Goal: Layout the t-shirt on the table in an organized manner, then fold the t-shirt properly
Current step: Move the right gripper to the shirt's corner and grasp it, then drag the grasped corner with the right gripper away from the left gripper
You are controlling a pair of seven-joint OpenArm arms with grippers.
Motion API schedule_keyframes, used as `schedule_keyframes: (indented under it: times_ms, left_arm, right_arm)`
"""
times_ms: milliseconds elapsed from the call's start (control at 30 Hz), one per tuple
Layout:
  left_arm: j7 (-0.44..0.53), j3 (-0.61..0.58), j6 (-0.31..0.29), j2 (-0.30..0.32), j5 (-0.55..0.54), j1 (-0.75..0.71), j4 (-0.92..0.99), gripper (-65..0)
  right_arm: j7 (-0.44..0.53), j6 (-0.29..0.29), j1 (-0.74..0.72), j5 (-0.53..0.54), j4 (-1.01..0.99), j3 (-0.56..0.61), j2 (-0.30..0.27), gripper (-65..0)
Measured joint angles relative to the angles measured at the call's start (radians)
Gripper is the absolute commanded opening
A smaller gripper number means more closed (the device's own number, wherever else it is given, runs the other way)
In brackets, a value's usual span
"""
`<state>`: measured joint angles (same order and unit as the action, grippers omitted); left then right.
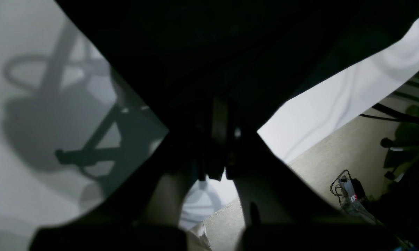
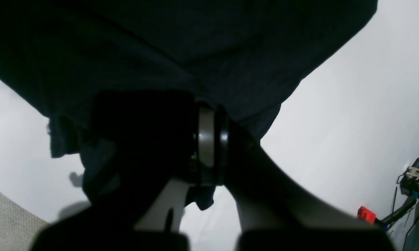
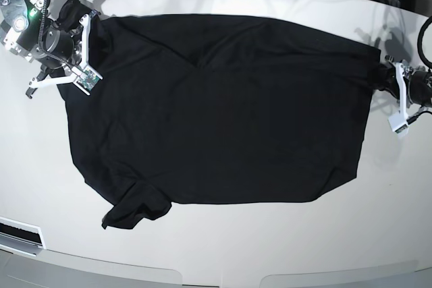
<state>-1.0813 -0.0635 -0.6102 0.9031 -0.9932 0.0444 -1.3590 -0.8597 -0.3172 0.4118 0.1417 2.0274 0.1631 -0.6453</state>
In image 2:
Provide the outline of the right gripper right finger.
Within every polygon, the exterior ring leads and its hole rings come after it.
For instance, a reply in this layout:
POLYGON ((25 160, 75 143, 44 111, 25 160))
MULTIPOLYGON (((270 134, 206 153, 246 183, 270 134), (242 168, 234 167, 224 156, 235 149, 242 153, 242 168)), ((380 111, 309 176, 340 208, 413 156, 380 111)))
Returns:
POLYGON ((239 251, 394 250, 382 230, 298 185, 222 107, 215 133, 215 183, 231 192, 241 212, 239 251))

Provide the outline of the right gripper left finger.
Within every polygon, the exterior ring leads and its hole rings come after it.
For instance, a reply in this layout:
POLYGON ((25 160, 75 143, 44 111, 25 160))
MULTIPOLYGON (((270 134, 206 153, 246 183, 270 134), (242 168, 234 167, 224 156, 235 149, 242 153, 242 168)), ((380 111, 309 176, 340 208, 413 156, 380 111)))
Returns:
POLYGON ((214 133, 214 109, 185 92, 96 95, 79 150, 91 206, 45 228, 32 250, 188 251, 182 210, 195 190, 210 205, 214 133))

